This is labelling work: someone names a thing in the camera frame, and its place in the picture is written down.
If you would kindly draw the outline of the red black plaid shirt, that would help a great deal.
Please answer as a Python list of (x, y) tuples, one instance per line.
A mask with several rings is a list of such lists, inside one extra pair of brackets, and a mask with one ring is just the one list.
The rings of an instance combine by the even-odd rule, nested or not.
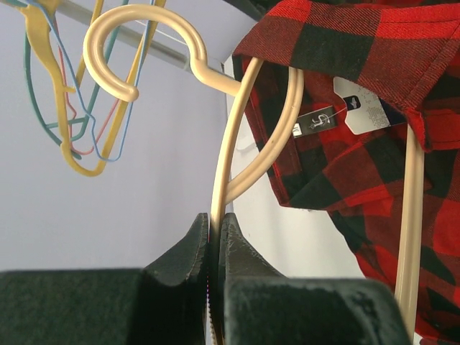
[(234, 52), (263, 62), (245, 112), (263, 148), (289, 68), (304, 74), (298, 134), (268, 176), (280, 205), (326, 211), (366, 277), (395, 286), (407, 130), (425, 151), (415, 330), (459, 342), (459, 3), (255, 1)]

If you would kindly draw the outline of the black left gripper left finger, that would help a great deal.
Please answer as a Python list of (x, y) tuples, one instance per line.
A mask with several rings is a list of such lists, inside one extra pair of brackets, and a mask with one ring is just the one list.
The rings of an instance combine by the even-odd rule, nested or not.
[(144, 268), (1, 274), (3, 344), (204, 344), (208, 217)]

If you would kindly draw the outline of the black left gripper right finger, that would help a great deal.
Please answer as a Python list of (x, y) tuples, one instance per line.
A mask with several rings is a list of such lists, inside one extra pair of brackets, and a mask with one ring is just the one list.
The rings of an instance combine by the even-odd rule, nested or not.
[(289, 278), (221, 225), (217, 321), (225, 344), (409, 344), (390, 290), (364, 279)]

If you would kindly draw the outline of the cream plastic hanger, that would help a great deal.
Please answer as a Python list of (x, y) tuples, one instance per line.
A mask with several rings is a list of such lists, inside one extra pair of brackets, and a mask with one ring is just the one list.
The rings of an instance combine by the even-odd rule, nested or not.
[[(161, 6), (130, 4), (108, 10), (90, 25), (83, 41), (83, 57), (91, 77), (112, 96), (132, 102), (138, 99), (137, 87), (116, 76), (108, 67), (103, 47), (109, 33), (122, 24), (138, 19), (166, 24), (184, 40), (190, 53), (190, 67), (203, 84), (234, 97), (224, 131), (213, 184), (210, 228), (208, 233), (211, 262), (208, 271), (208, 309), (213, 344), (229, 344), (229, 330), (224, 328), (223, 304), (219, 301), (219, 260), (221, 227), (227, 204), (252, 187), (280, 155), (292, 134), (303, 95), (303, 72), (289, 69), (287, 95), (274, 133), (263, 150), (234, 179), (229, 177), (236, 138), (242, 122), (244, 107), (256, 81), (263, 61), (251, 59), (241, 81), (212, 70), (208, 66), (206, 46), (193, 25), (173, 11)], [(405, 335), (412, 341), (420, 276), (420, 251), (423, 213), (423, 176), (425, 154), (412, 129), (407, 131), (405, 180), (402, 202), (402, 223), (397, 263), (395, 299), (405, 325)]]

